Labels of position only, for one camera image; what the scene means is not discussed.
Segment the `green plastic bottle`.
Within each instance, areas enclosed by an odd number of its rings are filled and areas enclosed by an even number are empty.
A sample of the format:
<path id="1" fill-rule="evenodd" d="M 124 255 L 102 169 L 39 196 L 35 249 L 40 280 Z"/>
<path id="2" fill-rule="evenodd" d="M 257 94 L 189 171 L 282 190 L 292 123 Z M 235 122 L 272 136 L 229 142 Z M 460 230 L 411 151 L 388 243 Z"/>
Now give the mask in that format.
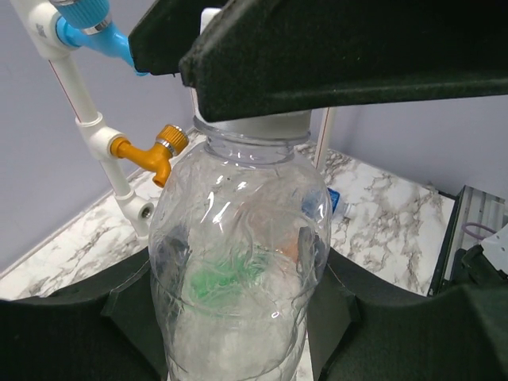
<path id="1" fill-rule="evenodd" d="M 212 302 L 229 294 L 257 286 L 267 270 L 269 258 L 263 252 L 242 253 L 201 267 L 189 279 L 189 297 L 196 302 Z"/>

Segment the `clear plastic bottle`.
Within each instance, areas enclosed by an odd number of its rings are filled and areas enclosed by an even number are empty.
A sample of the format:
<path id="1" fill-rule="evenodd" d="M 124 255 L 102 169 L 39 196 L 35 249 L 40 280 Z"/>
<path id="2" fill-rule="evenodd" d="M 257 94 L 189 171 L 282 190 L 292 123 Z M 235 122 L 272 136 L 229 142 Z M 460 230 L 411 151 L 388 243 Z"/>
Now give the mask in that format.
<path id="1" fill-rule="evenodd" d="M 148 240 L 168 377 L 293 380 L 329 256 L 329 192 L 300 138 L 197 129 Z"/>

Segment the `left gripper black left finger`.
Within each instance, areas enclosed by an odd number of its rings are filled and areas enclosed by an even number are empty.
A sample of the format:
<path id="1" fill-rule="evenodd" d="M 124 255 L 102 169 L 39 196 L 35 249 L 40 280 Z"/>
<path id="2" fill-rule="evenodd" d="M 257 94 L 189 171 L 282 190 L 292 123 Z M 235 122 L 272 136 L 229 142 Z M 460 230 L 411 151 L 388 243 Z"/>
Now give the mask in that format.
<path id="1" fill-rule="evenodd" d="M 3 380 L 165 380 L 147 250 L 47 297 L 1 302 Z"/>

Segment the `white pipe stand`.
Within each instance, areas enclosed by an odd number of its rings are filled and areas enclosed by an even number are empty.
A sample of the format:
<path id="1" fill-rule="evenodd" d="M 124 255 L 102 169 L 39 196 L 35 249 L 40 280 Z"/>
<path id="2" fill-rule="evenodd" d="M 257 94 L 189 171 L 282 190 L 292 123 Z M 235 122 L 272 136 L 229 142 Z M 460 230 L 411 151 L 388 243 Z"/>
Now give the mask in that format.
<path id="1" fill-rule="evenodd" d="M 63 44 L 56 35 L 59 12 L 50 1 L 12 1 L 40 56 L 47 60 L 70 107 L 75 123 L 90 154 L 100 163 L 124 217 L 130 222 L 140 241 L 148 239 L 148 217 L 154 205 L 136 194 L 121 169 L 118 159 L 110 153 L 110 144 L 123 134 L 110 128 L 95 106 L 82 76 L 71 57 L 77 48 Z"/>

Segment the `blue label plastic bottle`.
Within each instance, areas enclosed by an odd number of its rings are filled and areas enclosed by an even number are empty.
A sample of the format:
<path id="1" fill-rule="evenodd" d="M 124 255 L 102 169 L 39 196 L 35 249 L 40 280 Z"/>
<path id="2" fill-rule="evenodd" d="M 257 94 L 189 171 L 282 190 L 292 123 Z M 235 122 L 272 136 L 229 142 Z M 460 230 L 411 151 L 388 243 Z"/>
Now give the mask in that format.
<path id="1" fill-rule="evenodd" d="M 352 220 L 356 217 L 356 206 L 344 200 L 341 193 L 328 188 L 334 221 Z M 302 212 L 308 217 L 315 215 L 318 207 L 324 202 L 324 195 L 319 190 L 311 190 L 302 200 Z"/>

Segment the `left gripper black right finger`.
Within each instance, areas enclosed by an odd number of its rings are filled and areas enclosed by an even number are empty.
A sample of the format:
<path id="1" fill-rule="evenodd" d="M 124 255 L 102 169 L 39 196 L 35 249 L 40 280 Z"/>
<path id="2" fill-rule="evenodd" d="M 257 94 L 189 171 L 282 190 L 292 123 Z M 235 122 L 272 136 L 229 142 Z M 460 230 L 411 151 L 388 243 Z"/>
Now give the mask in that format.
<path id="1" fill-rule="evenodd" d="M 504 380 L 507 288 L 427 298 L 331 251 L 310 300 L 309 345 L 316 380 Z"/>

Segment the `yellow faucet tap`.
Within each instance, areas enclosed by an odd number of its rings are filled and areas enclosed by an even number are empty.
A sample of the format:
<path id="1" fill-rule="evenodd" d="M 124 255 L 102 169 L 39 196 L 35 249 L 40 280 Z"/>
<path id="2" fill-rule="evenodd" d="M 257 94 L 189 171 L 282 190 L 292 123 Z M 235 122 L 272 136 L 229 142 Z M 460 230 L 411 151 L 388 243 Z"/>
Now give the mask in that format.
<path id="1" fill-rule="evenodd" d="M 152 181 L 164 188 L 171 174 L 170 159 L 177 157 L 188 144 L 189 138 L 180 127 L 165 125 L 150 149 L 139 149 L 126 137 L 117 137 L 110 144 L 110 153 L 117 159 L 128 160 L 153 173 Z"/>

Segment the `white blue bottle cap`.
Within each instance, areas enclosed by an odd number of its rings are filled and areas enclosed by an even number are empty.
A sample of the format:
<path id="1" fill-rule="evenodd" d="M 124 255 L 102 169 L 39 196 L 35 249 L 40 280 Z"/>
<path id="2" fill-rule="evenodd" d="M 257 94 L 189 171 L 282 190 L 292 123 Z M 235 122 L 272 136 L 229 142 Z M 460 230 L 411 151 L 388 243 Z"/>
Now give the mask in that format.
<path id="1" fill-rule="evenodd" d="M 311 111 L 230 121 L 206 121 L 197 111 L 194 126 L 206 134 L 253 140 L 302 140 L 310 134 Z"/>

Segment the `white rear pole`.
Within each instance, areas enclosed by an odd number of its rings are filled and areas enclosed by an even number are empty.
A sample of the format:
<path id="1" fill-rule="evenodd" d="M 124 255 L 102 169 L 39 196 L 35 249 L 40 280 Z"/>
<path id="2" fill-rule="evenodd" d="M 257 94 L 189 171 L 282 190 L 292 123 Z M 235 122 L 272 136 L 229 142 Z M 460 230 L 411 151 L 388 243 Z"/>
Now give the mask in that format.
<path id="1" fill-rule="evenodd" d="M 318 171 L 322 171 L 325 167 L 326 156 L 329 149 L 329 142 L 335 125 L 337 115 L 336 107 L 329 107 L 323 111 L 319 137 L 317 139 L 316 149 L 314 153 L 314 166 Z"/>

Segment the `aluminium extrusion rail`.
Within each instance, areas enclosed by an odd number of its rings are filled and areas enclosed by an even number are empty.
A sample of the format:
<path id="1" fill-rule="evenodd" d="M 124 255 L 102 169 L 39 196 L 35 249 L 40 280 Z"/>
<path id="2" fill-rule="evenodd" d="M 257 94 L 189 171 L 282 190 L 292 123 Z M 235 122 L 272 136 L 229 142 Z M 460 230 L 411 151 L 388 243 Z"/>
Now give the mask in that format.
<path id="1" fill-rule="evenodd" d="M 454 198 L 440 254 L 427 295 L 433 297 L 452 286 L 470 283 L 462 264 L 465 252 L 499 231 L 507 223 L 507 201 L 474 187 L 465 186 Z"/>

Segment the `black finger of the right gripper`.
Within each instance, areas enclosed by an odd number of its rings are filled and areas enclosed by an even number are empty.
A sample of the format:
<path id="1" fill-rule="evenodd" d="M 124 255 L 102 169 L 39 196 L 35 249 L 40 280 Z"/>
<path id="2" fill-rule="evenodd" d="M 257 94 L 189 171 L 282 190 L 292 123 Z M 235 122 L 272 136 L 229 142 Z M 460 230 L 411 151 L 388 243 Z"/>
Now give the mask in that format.
<path id="1" fill-rule="evenodd" d="M 174 75 L 179 61 L 200 35 L 202 13 L 225 9 L 253 29 L 231 30 L 235 45 L 253 56 L 275 48 L 275 31 L 306 18 L 304 1 L 156 1 L 129 34 L 134 68 L 152 75 Z"/>
<path id="2" fill-rule="evenodd" d="M 504 1 L 231 1 L 180 60 L 207 121 L 507 92 Z"/>

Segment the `blue faucet tap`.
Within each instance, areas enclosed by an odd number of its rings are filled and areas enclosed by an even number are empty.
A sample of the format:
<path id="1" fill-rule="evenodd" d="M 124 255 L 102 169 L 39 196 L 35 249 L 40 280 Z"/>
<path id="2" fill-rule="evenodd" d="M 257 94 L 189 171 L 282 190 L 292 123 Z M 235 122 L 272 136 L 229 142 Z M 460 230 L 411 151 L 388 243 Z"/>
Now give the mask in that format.
<path id="1" fill-rule="evenodd" d="M 147 75 L 134 67 L 129 39 L 113 22 L 107 0 L 50 1 L 59 12 L 56 35 L 71 48 L 86 47 L 126 62 L 138 76 Z"/>

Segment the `orange plastic bottle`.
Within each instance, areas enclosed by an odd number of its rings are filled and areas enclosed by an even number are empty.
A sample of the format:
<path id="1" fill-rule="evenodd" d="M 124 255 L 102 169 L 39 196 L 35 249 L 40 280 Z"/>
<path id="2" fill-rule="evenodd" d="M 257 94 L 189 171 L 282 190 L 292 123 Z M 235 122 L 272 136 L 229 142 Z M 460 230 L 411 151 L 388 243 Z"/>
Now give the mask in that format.
<path id="1" fill-rule="evenodd" d="M 275 245 L 275 252 L 285 264 L 296 264 L 313 257 L 314 234 L 308 228 L 300 228 Z"/>

